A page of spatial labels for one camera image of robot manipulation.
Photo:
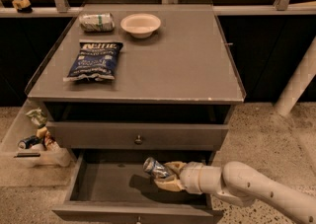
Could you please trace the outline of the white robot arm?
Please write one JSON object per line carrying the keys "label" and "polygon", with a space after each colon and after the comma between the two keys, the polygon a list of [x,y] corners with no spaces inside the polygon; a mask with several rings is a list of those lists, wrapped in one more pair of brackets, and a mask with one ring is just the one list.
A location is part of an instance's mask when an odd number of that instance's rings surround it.
{"label": "white robot arm", "polygon": [[172,174],[154,179],[156,186],[169,191],[210,194],[237,206],[250,206],[256,199],[298,224],[316,224],[316,198],[279,184],[241,162],[223,168],[197,162],[169,162]]}

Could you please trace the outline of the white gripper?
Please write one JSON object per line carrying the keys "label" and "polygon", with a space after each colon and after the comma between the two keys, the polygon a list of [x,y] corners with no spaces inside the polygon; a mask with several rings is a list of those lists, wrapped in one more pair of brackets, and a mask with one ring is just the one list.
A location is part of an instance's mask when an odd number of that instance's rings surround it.
{"label": "white gripper", "polygon": [[167,162],[164,166],[173,176],[154,180],[155,185],[163,190],[173,192],[185,190],[191,194],[217,194],[224,188],[222,171],[219,167],[198,162],[189,162],[186,165],[181,161]]}

